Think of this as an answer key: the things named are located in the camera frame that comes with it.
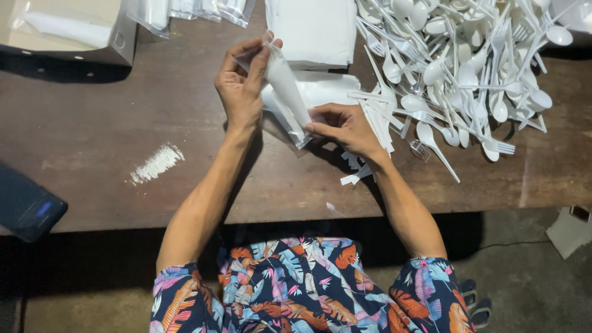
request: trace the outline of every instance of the plastic cutlery pile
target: plastic cutlery pile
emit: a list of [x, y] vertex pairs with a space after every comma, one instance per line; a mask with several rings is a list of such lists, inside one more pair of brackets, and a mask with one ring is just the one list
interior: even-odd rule
[[[472, 136], [491, 161], [514, 154], [515, 147], [491, 137], [495, 122], [517, 121], [546, 132], [544, 110], [553, 103], [539, 89], [531, 65], [547, 68], [538, 51], [551, 42], [573, 41], [549, 13], [549, 0], [356, 0], [358, 31], [379, 84], [357, 98], [381, 145], [393, 151], [388, 129], [406, 139], [417, 122], [419, 140], [407, 141], [415, 155], [429, 158], [430, 148], [460, 182], [436, 145], [439, 132], [451, 146], [466, 148]], [[382, 72], [377, 61], [383, 61]], [[397, 118], [405, 117], [402, 123]], [[355, 183], [371, 172], [348, 154]]]

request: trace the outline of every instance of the concrete floor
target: concrete floor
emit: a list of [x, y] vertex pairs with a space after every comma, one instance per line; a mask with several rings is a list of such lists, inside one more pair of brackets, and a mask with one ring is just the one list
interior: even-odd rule
[[[590, 332], [592, 246], [580, 248], [568, 260], [549, 242], [482, 249], [546, 241], [544, 231], [557, 215], [557, 209], [529, 209], [436, 217], [456, 275], [474, 279], [479, 295], [493, 301], [493, 317], [483, 331]], [[398, 245], [375, 246], [384, 244], [381, 241], [391, 244], [394, 238], [382, 219], [365, 223], [374, 228], [360, 235], [358, 228], [345, 223], [345, 233], [356, 230], [364, 267], [386, 290], [405, 257]], [[24, 332], [147, 332], [161, 237], [162, 230], [56, 235], [24, 252], [13, 251], [10, 258], [1, 257], [21, 266], [27, 258], [27, 273], [3, 283], [30, 295]], [[207, 269], [204, 275], [217, 289], [214, 271]]]

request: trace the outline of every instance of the left hand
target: left hand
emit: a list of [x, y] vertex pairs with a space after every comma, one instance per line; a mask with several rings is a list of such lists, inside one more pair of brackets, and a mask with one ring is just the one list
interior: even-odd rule
[[[282, 41], [277, 40], [274, 45], [282, 47]], [[248, 74], [234, 59], [247, 52], [257, 52]], [[263, 114], [261, 82], [267, 69], [269, 54], [269, 48], [263, 45], [261, 37], [244, 41], [226, 51], [214, 86], [228, 117], [228, 132], [250, 136], [259, 127]]]

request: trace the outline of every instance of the right hand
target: right hand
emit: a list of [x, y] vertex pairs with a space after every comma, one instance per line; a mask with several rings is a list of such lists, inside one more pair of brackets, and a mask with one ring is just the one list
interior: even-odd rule
[[363, 159], [388, 157], [359, 105], [329, 103], [310, 110], [310, 115], [312, 119], [321, 117], [326, 124], [309, 123], [304, 128], [306, 131], [333, 139], [346, 151]]

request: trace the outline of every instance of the white box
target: white box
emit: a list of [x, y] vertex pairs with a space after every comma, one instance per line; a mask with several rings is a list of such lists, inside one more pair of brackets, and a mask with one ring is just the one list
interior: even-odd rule
[[[126, 15], [126, 9], [126, 0], [0, 0], [0, 50], [131, 66], [137, 24]], [[76, 36], [41, 33], [39, 25], [31, 23], [38, 23], [39, 17], [67, 21], [70, 25], [52, 27], [59, 25], [64, 35]], [[72, 29], [72, 24], [98, 28], [105, 33], [104, 39], [76, 40], [81, 29]]]

